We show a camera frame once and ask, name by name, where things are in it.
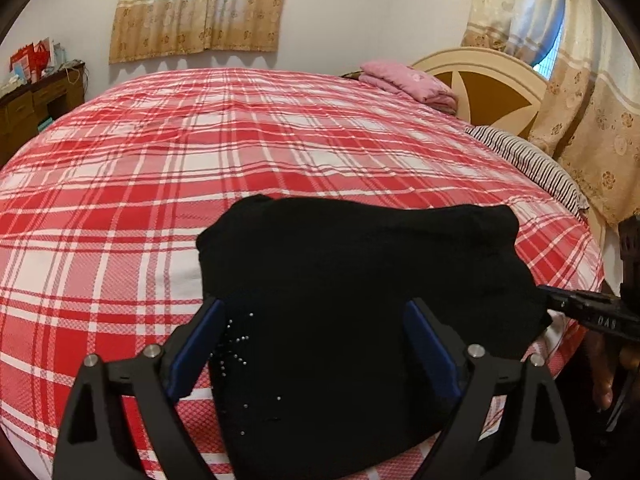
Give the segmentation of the red gift bag on desk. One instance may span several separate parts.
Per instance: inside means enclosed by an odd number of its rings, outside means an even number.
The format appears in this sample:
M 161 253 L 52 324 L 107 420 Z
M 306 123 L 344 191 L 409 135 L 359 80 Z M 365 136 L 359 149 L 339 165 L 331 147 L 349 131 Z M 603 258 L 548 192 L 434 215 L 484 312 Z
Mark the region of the red gift bag on desk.
M 37 82 L 42 74 L 54 66 L 52 41 L 46 38 L 28 44 L 10 57 L 10 71 L 27 82 Z

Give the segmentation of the dark brown wooden desk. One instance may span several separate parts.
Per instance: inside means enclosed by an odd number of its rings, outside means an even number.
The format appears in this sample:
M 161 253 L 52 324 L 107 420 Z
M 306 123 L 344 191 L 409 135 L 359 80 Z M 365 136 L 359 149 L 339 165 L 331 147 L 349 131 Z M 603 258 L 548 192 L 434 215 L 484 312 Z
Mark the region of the dark brown wooden desk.
M 4 166 L 38 127 L 54 122 L 85 103 L 86 63 L 73 60 L 35 84 L 25 84 L 1 98 L 0 153 Z

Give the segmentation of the striped pillow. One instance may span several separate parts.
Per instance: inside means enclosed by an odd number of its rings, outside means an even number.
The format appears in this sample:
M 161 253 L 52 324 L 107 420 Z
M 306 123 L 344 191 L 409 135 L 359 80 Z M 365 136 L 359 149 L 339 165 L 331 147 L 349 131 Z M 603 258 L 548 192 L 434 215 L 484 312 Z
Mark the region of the striped pillow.
M 510 162 L 519 172 L 560 202 L 576 217 L 589 209 L 578 184 L 554 159 L 520 136 L 491 127 L 471 126 L 465 132 Z

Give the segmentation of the teal box in desk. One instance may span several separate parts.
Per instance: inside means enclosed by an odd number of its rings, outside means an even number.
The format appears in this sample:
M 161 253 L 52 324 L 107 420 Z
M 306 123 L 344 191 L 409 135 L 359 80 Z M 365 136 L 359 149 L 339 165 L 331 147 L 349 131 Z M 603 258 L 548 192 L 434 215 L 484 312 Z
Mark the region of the teal box in desk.
M 38 125 L 38 131 L 43 132 L 43 130 L 46 130 L 52 124 L 53 124 L 53 119 L 51 117 L 48 117 L 43 122 L 40 122 L 40 124 Z

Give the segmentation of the red white plaid bedspread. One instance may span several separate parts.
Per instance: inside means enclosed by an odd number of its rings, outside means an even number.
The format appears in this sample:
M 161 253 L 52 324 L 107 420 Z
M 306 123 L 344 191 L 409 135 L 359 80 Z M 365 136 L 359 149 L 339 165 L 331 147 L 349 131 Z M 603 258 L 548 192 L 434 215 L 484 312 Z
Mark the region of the red white plaid bedspread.
M 604 278 L 587 223 L 460 119 L 326 75 L 209 68 L 127 81 L 1 171 L 1 429 L 36 477 L 52 472 L 82 359 L 131 356 L 194 313 L 196 236 L 253 194 L 506 204 L 538 282 L 593 290 Z

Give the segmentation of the cream wooden headboard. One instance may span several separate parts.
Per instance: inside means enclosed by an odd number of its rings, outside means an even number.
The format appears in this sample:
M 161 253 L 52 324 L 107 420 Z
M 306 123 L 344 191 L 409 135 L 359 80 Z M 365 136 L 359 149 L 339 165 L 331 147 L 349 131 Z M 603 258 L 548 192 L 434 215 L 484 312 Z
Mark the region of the cream wooden headboard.
M 526 63 L 480 47 L 441 50 L 412 64 L 449 86 L 457 118 L 526 139 L 538 116 L 548 80 Z

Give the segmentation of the beige patterned window curtain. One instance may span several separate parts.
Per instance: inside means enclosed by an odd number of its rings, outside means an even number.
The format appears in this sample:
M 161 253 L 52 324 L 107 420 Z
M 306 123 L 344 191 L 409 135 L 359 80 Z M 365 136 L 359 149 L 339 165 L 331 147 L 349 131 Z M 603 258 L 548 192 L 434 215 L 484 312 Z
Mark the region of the beige patterned window curtain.
M 204 51 L 278 50 L 284 0 L 118 0 L 112 65 Z

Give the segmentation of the beige side curtain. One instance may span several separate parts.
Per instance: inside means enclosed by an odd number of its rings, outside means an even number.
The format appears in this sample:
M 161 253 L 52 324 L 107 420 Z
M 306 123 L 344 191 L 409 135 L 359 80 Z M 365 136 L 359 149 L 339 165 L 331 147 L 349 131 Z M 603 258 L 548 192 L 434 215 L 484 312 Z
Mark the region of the beige side curtain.
M 529 141 L 609 226 L 639 211 L 639 67 L 598 0 L 472 0 L 463 44 L 528 64 L 558 51 Z

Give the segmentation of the pink folded blanket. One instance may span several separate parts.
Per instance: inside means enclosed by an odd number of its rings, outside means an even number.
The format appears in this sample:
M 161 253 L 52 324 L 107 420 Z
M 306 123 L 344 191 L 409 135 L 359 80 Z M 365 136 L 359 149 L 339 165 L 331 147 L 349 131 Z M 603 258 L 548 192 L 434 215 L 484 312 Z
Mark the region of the pink folded blanket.
M 358 79 L 365 84 L 406 96 L 448 115 L 458 112 L 458 97 L 451 88 L 422 70 L 383 60 L 365 62 L 360 70 Z

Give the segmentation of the black pants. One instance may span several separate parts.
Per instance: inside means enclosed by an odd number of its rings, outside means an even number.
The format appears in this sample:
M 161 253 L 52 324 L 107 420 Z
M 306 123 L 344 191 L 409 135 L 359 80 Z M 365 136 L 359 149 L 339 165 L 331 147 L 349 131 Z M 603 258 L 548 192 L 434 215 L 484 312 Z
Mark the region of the black pants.
M 196 240 L 229 326 L 210 361 L 239 479 L 339 479 L 449 413 L 404 323 L 419 298 L 467 344 L 521 359 L 550 325 L 507 206 L 392 209 L 255 195 Z

